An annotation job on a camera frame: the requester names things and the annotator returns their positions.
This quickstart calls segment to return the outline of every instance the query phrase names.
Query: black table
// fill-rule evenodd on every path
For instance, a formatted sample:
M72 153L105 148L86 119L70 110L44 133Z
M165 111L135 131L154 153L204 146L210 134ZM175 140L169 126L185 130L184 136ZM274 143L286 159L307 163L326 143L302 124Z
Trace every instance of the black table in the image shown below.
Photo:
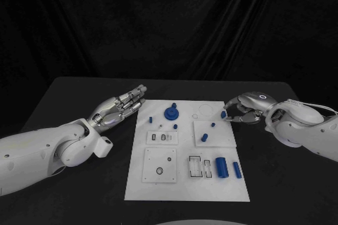
M261 91L280 102L296 95L279 82L210 82L57 78L23 132L87 118L96 105L139 84L145 99L228 101ZM0 224L146 224L212 219L244 224L338 224L338 163L290 148L264 131L264 123L233 123L250 202L123 201L136 115L103 133L113 147L106 158L79 166L0 197Z

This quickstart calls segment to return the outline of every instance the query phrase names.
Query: black backdrop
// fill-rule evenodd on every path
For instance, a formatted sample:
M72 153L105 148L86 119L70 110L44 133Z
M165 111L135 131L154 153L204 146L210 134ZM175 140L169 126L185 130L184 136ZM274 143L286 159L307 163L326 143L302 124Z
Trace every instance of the black backdrop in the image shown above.
M0 0L0 136L59 76L284 81L338 109L336 1Z

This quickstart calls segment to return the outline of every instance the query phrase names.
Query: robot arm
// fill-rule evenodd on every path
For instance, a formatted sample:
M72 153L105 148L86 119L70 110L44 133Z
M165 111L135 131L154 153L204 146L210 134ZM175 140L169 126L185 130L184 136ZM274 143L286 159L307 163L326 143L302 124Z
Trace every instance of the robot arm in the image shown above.
M61 167L77 166L92 153L106 156L112 142L100 133L136 112L145 91L141 85L103 101L87 120L0 139L0 196L51 176Z
M225 103L224 109L233 104L237 104L244 115L227 117L227 121L254 124L261 116L266 117L266 131L286 146L305 146L313 153L338 161L338 115L323 118L309 106L325 108L336 114L332 109L290 99L277 103L260 92L241 94Z

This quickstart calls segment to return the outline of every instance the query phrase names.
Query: robotic hand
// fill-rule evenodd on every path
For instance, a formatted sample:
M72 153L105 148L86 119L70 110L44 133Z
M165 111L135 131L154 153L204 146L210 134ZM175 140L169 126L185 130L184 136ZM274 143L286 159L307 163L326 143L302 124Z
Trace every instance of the robotic hand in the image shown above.
M136 112L145 91L146 87L139 85L105 100L87 120L82 118L60 127L0 139L0 196L54 175L61 167L77 166L92 153L99 158L106 156L112 143L99 134Z
M247 92L233 98L224 105L227 109L235 104L243 116L227 117L227 121L256 124L266 118L266 131L289 147L305 146L313 153L338 161L338 112L330 108L287 99L276 100L260 92ZM328 109L333 116L323 117L310 108Z

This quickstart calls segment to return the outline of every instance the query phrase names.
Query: white circle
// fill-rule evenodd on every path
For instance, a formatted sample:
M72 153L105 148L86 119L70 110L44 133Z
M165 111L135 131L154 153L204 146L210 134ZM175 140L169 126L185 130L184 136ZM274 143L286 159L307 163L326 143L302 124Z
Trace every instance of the white circle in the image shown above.
M200 106L200 113L202 116L211 116L212 115L212 107L208 104L202 104Z

